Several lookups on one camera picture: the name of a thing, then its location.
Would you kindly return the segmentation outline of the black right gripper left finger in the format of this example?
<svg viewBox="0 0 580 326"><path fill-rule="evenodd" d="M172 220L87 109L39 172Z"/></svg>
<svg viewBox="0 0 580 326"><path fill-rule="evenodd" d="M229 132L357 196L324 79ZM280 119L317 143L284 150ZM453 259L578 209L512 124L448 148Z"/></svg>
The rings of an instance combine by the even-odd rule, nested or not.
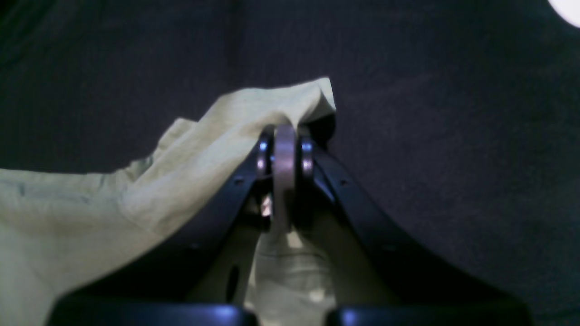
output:
<svg viewBox="0 0 580 326"><path fill-rule="evenodd" d="M255 247L271 225L274 127L167 240L58 299L51 317L253 317L244 309Z"/></svg>

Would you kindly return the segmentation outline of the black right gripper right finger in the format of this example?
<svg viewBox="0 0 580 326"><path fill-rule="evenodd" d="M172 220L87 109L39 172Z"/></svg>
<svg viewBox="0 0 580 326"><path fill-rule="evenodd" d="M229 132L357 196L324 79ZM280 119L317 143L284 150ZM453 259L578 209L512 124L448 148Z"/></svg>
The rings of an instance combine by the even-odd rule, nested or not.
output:
<svg viewBox="0 0 580 326"><path fill-rule="evenodd" d="M329 258L329 317L530 317L408 235L311 137L299 137L298 153L297 229Z"/></svg>

